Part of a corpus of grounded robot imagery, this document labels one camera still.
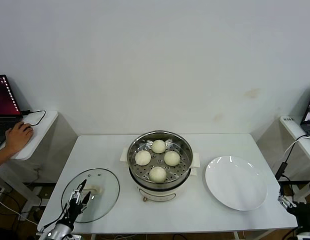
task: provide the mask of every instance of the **glass lid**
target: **glass lid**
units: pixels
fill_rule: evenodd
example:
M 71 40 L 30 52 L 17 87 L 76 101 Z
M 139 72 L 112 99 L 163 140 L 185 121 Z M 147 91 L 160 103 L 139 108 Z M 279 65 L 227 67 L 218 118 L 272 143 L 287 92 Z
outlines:
M 87 182 L 80 200 L 82 201 L 88 192 L 91 192 L 90 199 L 87 208 L 78 215 L 76 223 L 89 223 L 105 216 L 114 207 L 120 194 L 120 183 L 114 173 L 104 168 L 89 169 L 67 184 L 61 197 L 62 208 L 69 201 L 74 189 L 85 179 Z

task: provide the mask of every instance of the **white wall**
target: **white wall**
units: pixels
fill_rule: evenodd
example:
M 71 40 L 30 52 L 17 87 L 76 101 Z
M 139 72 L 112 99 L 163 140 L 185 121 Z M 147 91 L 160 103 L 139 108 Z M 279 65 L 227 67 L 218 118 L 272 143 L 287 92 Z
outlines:
M 310 0 L 0 1 L 1 73 L 78 135 L 259 140 L 309 97 Z

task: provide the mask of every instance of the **white shelf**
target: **white shelf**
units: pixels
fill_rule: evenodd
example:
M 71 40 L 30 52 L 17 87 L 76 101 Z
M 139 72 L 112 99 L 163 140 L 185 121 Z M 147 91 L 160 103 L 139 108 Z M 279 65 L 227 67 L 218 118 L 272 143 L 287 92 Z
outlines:
M 306 134 L 300 125 L 302 116 L 281 116 L 279 120 L 294 140 Z M 310 139 L 302 139 L 298 144 L 310 159 Z
M 31 113 L 24 117 L 23 121 L 28 124 L 36 124 L 41 117 L 43 116 L 43 112 L 35 112 Z M 42 139 L 44 138 L 47 131 L 50 129 L 52 124 L 54 123 L 55 119 L 58 116 L 58 112 L 54 110 L 47 110 L 45 117 L 41 120 L 41 122 L 37 126 L 33 126 L 34 134 L 29 140 L 29 142 L 26 144 L 26 146 L 18 153 L 16 153 L 14 156 L 11 157 L 11 159 L 19 160 L 19 161 L 25 161 L 29 159 Z M 5 146 L 5 142 L 1 145 L 0 149 L 2 149 Z

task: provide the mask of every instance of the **floor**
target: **floor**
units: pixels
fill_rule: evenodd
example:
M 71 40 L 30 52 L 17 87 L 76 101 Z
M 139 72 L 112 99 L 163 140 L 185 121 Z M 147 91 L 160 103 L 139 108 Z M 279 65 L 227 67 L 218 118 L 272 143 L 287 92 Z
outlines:
M 41 198 L 49 198 L 53 192 L 53 186 L 44 186 L 39 196 Z M 26 200 L 18 192 L 13 190 L 8 195 L 3 196 L 0 200 L 9 208 L 19 212 L 19 207 L 23 208 Z M 28 219 L 33 222 L 39 222 L 45 207 L 33 207 L 32 212 L 28 215 Z M 16 237 L 9 235 L 8 232 L 3 233 L 3 237 L 0 235 L 0 240 L 34 240 L 36 238 L 37 227 L 28 221 L 18 221 L 18 218 L 14 213 L 2 205 L 0 205 L 0 229 L 10 230 L 10 233 L 16 234 Z M 289 229 L 275 230 L 271 234 L 262 238 L 262 240 L 280 240 L 289 231 Z M 245 239 L 249 236 L 250 232 L 239 232 L 240 239 Z M 85 240 L 90 240 L 90 235 L 83 235 Z M 234 239 L 232 232 L 223 233 L 187 233 L 187 234 L 137 234 L 129 237 L 129 235 L 97 235 L 96 240 L 231 240 Z

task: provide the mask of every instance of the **steamed bun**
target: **steamed bun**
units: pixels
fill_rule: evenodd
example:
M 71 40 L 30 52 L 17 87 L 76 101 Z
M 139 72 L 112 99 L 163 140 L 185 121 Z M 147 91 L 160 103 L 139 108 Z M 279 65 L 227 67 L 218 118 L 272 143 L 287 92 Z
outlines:
M 151 150 L 156 154 L 161 154 L 165 152 L 165 149 L 166 149 L 166 144 L 162 140 L 156 140 L 151 145 Z
M 180 155 L 175 151 L 168 151 L 164 155 L 164 162 L 169 166 L 176 166 L 180 163 Z
M 148 151 L 142 150 L 136 153 L 135 162 L 140 166 L 145 166 L 151 161 L 151 154 Z
M 155 183 L 163 183 L 166 179 L 166 171 L 160 166 L 153 167 L 149 171 L 149 179 Z

